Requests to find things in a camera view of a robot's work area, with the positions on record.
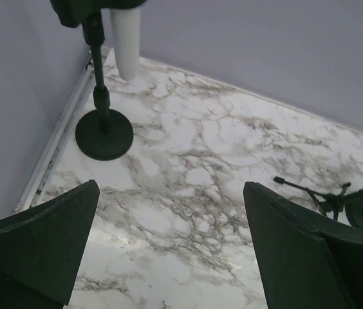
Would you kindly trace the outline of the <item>black left-corner microphone stand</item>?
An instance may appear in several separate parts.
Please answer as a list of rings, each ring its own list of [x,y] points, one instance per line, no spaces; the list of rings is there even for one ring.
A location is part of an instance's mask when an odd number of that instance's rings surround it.
[[[94,160],[108,161],[120,158],[133,143],[133,127],[129,119],[110,108],[110,95],[104,83],[101,46],[105,41],[102,10],[129,10],[141,7],[143,1],[116,0],[51,0],[51,6],[61,25],[82,27],[84,40],[91,51],[95,87],[95,110],[85,114],[75,129],[79,149]]]

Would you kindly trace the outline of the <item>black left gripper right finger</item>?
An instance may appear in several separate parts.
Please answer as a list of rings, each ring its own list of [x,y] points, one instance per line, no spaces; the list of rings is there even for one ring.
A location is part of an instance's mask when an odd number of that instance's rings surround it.
[[[363,230],[260,183],[243,196],[269,308],[363,308]]]

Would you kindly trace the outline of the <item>black shock-mount tripod stand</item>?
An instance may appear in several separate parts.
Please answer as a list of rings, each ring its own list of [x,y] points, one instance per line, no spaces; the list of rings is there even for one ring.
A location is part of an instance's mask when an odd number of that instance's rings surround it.
[[[342,185],[342,190],[338,195],[332,194],[332,193],[327,193],[327,194],[323,194],[323,193],[319,193],[317,191],[311,190],[307,187],[302,187],[300,185],[296,185],[294,183],[291,182],[287,182],[284,178],[281,177],[274,177],[274,181],[276,183],[279,183],[281,185],[289,185],[290,187],[294,187],[296,189],[302,190],[306,193],[308,193],[308,195],[312,198],[312,200],[314,201],[315,205],[317,206],[317,208],[319,209],[320,213],[323,215],[326,215],[327,212],[333,212],[334,216],[336,217],[334,218],[334,220],[337,220],[338,217],[338,213],[341,212],[341,210],[343,207],[345,208],[345,202],[346,202],[346,196],[345,193],[348,189],[348,187],[351,186],[351,183],[345,183],[344,185]],[[320,196],[321,198],[324,199],[324,201],[319,201],[316,196]]]

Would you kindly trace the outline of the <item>white microphone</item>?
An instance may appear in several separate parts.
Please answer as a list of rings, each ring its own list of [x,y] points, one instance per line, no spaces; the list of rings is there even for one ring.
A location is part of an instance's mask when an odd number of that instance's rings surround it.
[[[132,81],[140,58],[141,7],[129,10],[110,9],[113,49],[119,76]]]

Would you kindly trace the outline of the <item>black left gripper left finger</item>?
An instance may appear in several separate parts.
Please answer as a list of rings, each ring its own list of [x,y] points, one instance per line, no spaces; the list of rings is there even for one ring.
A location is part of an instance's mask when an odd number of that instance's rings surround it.
[[[0,308],[69,304],[99,195],[90,180],[0,220]]]

